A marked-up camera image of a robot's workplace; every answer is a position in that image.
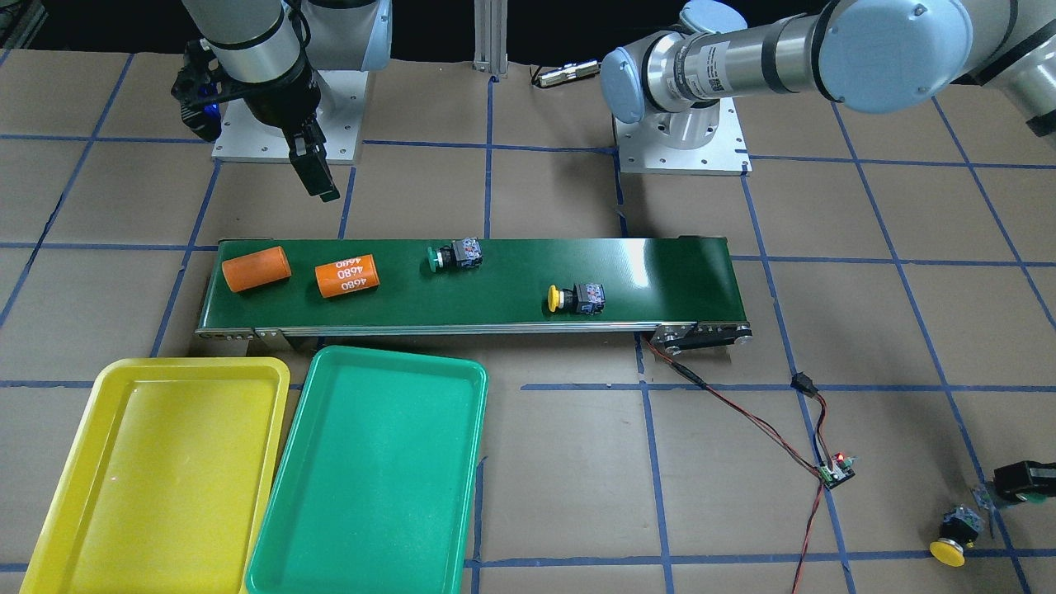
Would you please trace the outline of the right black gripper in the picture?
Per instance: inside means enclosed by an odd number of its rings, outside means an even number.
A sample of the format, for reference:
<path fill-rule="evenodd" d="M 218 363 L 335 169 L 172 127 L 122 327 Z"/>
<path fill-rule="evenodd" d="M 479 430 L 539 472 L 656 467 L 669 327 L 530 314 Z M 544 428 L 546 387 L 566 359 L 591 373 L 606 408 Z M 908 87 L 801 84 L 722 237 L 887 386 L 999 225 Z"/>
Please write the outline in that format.
<path fill-rule="evenodd" d="M 339 199 L 328 166 L 327 140 L 317 120 L 322 92 L 306 58 L 268 82 L 246 82 L 244 99 L 257 120 L 279 129 L 287 140 L 288 161 L 305 190 L 323 202 Z"/>

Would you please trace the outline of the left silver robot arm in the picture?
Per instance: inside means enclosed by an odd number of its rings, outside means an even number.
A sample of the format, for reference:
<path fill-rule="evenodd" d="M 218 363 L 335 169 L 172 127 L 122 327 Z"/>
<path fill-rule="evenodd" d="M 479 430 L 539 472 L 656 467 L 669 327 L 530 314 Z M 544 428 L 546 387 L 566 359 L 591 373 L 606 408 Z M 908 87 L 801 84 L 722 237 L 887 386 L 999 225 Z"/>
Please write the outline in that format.
<path fill-rule="evenodd" d="M 600 64 L 626 172 L 750 172 L 737 97 L 816 92 L 868 114 L 927 101 L 957 79 L 997 89 L 1054 141 L 1052 1 L 831 1 L 749 27 L 717 1 L 610 51 Z"/>

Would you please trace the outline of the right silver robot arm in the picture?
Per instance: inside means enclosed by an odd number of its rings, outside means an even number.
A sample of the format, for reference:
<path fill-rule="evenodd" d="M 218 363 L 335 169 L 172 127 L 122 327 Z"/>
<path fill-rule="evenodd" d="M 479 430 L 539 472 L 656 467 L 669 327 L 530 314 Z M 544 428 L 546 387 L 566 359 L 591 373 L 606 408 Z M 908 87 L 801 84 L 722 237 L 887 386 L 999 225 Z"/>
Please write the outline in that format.
<path fill-rule="evenodd" d="M 367 82 L 391 58 L 389 1 L 188 1 L 200 39 L 171 87 L 181 120 L 223 162 L 288 162 L 342 196 L 333 164 L 360 147 Z"/>

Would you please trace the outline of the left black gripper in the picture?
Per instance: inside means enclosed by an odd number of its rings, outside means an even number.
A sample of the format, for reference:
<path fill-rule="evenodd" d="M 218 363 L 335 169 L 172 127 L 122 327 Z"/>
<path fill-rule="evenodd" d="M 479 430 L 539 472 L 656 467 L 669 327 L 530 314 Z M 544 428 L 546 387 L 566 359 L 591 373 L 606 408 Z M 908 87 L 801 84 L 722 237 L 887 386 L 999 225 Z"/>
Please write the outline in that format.
<path fill-rule="evenodd" d="M 1055 463 L 1020 461 L 994 469 L 992 496 L 996 505 L 1042 502 L 1055 497 Z"/>

